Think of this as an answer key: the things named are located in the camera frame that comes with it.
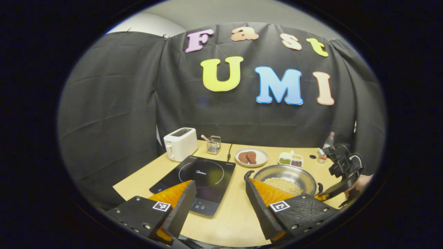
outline induction cooktop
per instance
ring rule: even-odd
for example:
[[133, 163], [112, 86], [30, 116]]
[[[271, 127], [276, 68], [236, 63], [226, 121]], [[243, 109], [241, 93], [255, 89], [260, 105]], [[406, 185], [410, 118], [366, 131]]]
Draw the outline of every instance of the induction cooktop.
[[231, 181], [235, 163], [188, 156], [149, 190], [158, 193], [167, 188], [195, 180], [197, 194], [189, 210], [213, 216]]

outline table surface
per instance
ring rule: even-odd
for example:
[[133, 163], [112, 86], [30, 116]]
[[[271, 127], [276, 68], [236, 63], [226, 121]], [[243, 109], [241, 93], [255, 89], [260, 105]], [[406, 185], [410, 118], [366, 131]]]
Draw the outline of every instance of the table surface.
[[[231, 144], [222, 143], [221, 145], [220, 152], [217, 155], [212, 155], [206, 153], [206, 142], [198, 140], [198, 149], [193, 155], [214, 160], [227, 160]], [[231, 182], [215, 215], [209, 218], [189, 212], [181, 231], [183, 236], [208, 244], [229, 247], [251, 247], [270, 244], [271, 242], [264, 238], [258, 218], [249, 202], [243, 176], [250, 170], [259, 171], [266, 166], [278, 164], [277, 160], [282, 152], [291, 152], [293, 150], [295, 154], [301, 155], [303, 157], [302, 169], [309, 172], [318, 183], [322, 183], [324, 189], [340, 181], [340, 178], [336, 178], [329, 173], [328, 168], [332, 165], [330, 159], [320, 164], [317, 162], [317, 159], [309, 157], [309, 155], [318, 156], [317, 151], [319, 148], [253, 146], [266, 151], [269, 158], [264, 165], [249, 168], [240, 165], [235, 160], [235, 152], [245, 147], [251, 146], [232, 144], [229, 161], [235, 162], [236, 166]], [[113, 187], [125, 200], [129, 200], [136, 195], [148, 198], [154, 195], [149, 191], [149, 188], [160, 181], [178, 164], [179, 162], [170, 160], [167, 157], [167, 153], [165, 153]], [[325, 203], [331, 207], [338, 208], [343, 201], [345, 201], [345, 196], [340, 194], [325, 201]]]

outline metal utensil holder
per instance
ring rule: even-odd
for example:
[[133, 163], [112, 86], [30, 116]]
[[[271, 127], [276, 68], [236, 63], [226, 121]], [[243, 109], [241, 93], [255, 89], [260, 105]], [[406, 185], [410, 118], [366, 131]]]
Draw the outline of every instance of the metal utensil holder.
[[206, 142], [206, 152], [213, 155], [218, 154], [222, 147], [222, 138], [219, 136], [210, 136], [209, 141], [210, 142]]

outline blue letter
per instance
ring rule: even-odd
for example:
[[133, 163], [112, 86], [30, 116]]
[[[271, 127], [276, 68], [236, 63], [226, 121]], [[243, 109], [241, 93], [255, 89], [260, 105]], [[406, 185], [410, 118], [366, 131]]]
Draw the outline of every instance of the blue letter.
[[269, 95], [269, 90], [271, 90], [276, 101], [280, 103], [284, 93], [288, 90], [288, 95], [284, 99], [286, 104], [303, 104], [300, 95], [300, 76], [302, 75], [300, 71], [295, 69], [286, 70], [281, 81], [274, 70], [268, 66], [258, 66], [255, 71], [260, 76], [260, 96], [257, 97], [257, 102], [271, 103], [272, 97]]

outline cooktop burner ring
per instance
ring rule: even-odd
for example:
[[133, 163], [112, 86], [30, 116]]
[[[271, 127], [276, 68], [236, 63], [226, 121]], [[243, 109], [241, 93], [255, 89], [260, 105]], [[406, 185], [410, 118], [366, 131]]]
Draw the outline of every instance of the cooktop burner ring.
[[[219, 182], [223, 179], [223, 177], [225, 177], [225, 170], [223, 169], [223, 167], [222, 167], [220, 164], [218, 164], [218, 163], [216, 163], [216, 162], [213, 162], [213, 161], [208, 161], [208, 160], [200, 160], [199, 162], [210, 162], [210, 163], [214, 163], [214, 164], [218, 165], [218, 166], [221, 168], [221, 171], [222, 171], [223, 175], [221, 176], [220, 180], [218, 180], [218, 182], [216, 182], [215, 184], [213, 184], [213, 185], [211, 185], [211, 186], [217, 185], [217, 183], [219, 183]], [[182, 171], [182, 169], [183, 169], [184, 167], [186, 167], [186, 166], [188, 166], [189, 164], [192, 164], [192, 163], [194, 163], [194, 162], [187, 163], [187, 164], [185, 164], [183, 167], [180, 168], [180, 170], [179, 170], [179, 179], [180, 179], [180, 182], [183, 182], [183, 180], [180, 178], [180, 172]], [[196, 186], [196, 188], [206, 188], [206, 187], [211, 187], [211, 186], [205, 186], [205, 187], [197, 187], [197, 186]]]

